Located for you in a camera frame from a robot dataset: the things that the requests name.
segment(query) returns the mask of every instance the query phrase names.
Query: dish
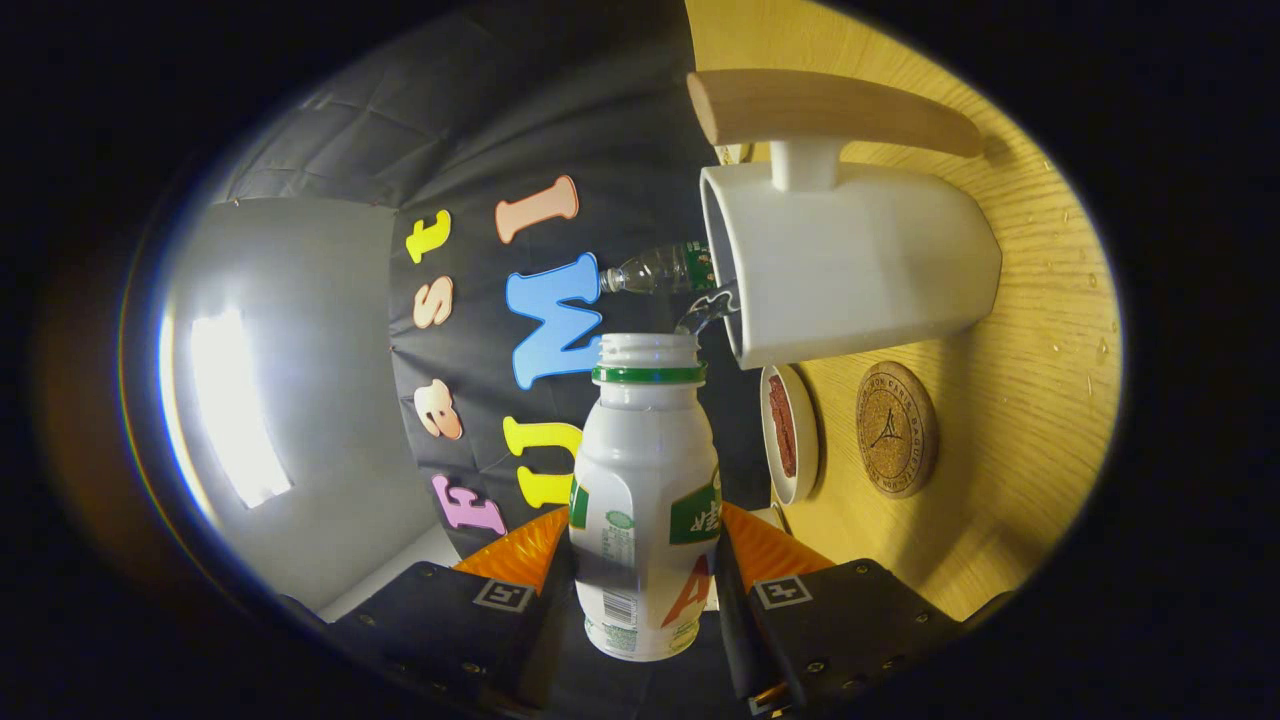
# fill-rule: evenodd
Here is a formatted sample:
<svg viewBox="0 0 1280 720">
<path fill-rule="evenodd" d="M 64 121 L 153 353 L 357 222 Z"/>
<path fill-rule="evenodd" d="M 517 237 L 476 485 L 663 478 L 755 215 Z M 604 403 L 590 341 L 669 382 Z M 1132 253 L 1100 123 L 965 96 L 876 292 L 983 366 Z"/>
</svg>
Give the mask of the dish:
<svg viewBox="0 0 1280 720">
<path fill-rule="evenodd" d="M 777 397 L 772 378 L 782 386 L 785 407 L 780 407 L 780 420 L 783 425 L 790 416 L 790 433 L 783 427 L 782 443 L 791 438 L 790 452 L 780 447 L 778 423 L 774 421 L 773 402 Z M 764 452 L 769 461 L 769 477 L 773 489 L 782 505 L 804 500 L 818 479 L 818 424 L 813 415 L 813 402 L 800 375 L 787 365 L 767 365 L 760 370 L 760 421 L 764 430 Z M 785 455 L 794 455 L 792 462 L 785 461 Z"/>
</svg>

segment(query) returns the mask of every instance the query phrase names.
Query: wooden handle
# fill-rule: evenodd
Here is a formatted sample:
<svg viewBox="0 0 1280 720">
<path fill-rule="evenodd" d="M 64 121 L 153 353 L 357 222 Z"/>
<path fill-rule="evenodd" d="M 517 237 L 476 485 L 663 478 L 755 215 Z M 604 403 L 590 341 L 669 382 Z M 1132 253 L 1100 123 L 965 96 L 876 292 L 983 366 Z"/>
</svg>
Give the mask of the wooden handle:
<svg viewBox="0 0 1280 720">
<path fill-rule="evenodd" d="M 838 137 L 982 154 L 963 114 L 902 90 L 799 70 L 689 73 L 689 96 L 712 145 Z"/>
</svg>

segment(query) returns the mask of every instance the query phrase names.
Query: plastic water bottle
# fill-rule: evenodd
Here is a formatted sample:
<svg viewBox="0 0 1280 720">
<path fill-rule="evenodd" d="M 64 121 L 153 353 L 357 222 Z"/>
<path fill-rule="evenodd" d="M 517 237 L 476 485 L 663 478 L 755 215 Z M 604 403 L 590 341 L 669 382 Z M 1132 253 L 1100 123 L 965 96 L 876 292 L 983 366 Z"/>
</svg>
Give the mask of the plastic water bottle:
<svg viewBox="0 0 1280 720">
<path fill-rule="evenodd" d="M 600 292 L 677 295 L 713 287 L 716 272 L 704 241 L 653 247 L 617 268 L 600 272 Z"/>
<path fill-rule="evenodd" d="M 672 657 L 698 637 L 721 533 L 719 462 L 691 334 L 605 334 L 570 493 L 577 600 L 591 644 Z"/>
</svg>

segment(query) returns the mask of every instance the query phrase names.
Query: foam letter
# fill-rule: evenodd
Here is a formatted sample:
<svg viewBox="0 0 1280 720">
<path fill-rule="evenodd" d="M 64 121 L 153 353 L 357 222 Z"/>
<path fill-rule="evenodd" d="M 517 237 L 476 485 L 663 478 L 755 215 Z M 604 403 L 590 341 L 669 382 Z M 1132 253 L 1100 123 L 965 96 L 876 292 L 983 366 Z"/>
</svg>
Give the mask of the foam letter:
<svg viewBox="0 0 1280 720">
<path fill-rule="evenodd" d="M 550 187 L 524 200 L 498 202 L 493 211 L 498 225 L 498 240 L 511 245 L 516 233 L 552 218 L 570 219 L 577 215 L 577 188 L 568 176 L 556 178 Z"/>
<path fill-rule="evenodd" d="M 462 437 L 462 419 L 453 411 L 453 393 L 443 382 L 434 380 L 426 387 L 415 389 L 413 410 L 433 437 L 440 437 L 442 433 L 449 439 Z"/>
<path fill-rule="evenodd" d="M 526 447 L 563 447 L 577 460 L 577 446 L 582 445 L 582 430 L 568 423 L 530 423 L 522 425 L 515 418 L 502 419 L 502 437 L 507 438 L 507 450 L 516 457 L 525 454 Z M 521 465 L 516 468 L 516 479 L 525 502 L 530 507 L 541 507 L 544 502 L 554 505 L 568 503 L 570 488 L 573 486 L 573 473 L 567 475 L 544 475 Z"/>
<path fill-rule="evenodd" d="M 448 275 L 424 284 L 413 295 L 413 324 L 420 328 L 439 325 L 453 313 L 453 279 Z"/>
<path fill-rule="evenodd" d="M 449 521 L 451 528 L 470 525 L 493 530 L 499 536 L 507 534 L 507 525 L 502 523 L 502 514 L 498 512 L 494 501 L 486 500 L 480 506 L 472 505 L 480 496 L 467 488 L 451 488 L 449 479 L 444 475 L 431 478 L 431 487 L 435 488 L 435 497 L 440 501 L 444 519 Z"/>
<path fill-rule="evenodd" d="M 586 373 L 600 357 L 600 336 L 591 336 L 586 347 L 566 350 L 600 323 L 594 310 L 564 305 L 566 300 L 595 302 L 600 297 L 600 274 L 595 255 L 584 252 L 563 268 L 507 278 L 507 307 L 517 315 L 541 320 L 511 354 L 516 384 L 529 389 L 544 375 Z"/>
<path fill-rule="evenodd" d="M 404 238 L 404 250 L 408 250 L 408 256 L 413 260 L 413 264 L 417 265 L 422 261 L 422 255 L 444 245 L 444 241 L 449 240 L 449 229 L 452 227 L 453 222 L 448 210 L 436 213 L 435 224 L 429 228 L 422 227 L 422 220 L 413 223 L 413 234 Z"/>
</svg>

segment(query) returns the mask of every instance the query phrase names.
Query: white mug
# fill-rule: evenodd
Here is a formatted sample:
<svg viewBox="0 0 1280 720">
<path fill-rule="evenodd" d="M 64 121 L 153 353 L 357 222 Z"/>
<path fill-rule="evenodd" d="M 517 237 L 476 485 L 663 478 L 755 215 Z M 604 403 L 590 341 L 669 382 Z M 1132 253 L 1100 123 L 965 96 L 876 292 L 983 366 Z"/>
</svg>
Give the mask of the white mug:
<svg viewBox="0 0 1280 720">
<path fill-rule="evenodd" d="M 1001 254 L 977 202 L 932 176 L 840 163 L 855 138 L 982 151 L 968 118 L 923 97 L 790 70 L 692 73 L 713 145 L 769 141 L 771 164 L 704 168 L 703 213 L 742 369 L 950 334 L 988 313 Z"/>
</svg>

